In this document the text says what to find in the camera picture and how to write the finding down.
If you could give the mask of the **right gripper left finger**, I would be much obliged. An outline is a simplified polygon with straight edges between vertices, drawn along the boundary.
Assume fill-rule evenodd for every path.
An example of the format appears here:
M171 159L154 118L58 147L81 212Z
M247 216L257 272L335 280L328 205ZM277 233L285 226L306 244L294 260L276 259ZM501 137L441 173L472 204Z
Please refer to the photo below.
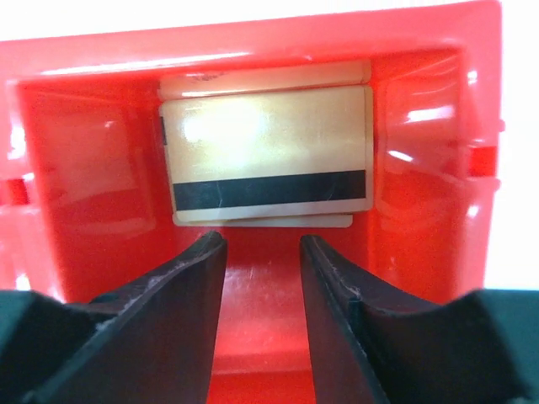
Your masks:
M79 306L104 322L21 402L206 402L226 266L227 241L210 231L110 300Z

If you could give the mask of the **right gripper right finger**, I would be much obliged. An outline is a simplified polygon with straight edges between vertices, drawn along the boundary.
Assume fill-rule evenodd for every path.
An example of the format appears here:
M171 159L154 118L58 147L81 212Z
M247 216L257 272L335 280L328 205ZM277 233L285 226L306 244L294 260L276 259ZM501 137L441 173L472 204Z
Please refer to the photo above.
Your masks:
M527 403L531 295L474 290L444 305L406 293L318 236L300 241L319 403Z

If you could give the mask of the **gold credit card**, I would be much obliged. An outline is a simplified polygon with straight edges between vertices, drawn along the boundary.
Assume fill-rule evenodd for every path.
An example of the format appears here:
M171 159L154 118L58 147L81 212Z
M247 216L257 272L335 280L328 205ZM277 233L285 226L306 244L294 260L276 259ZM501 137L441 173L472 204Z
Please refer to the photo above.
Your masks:
M159 83L159 95L163 100L200 98L234 93L364 84L370 78L371 62L368 60L191 72L163 78Z
M366 85L233 93L159 110L179 226L327 226L373 206L373 92Z

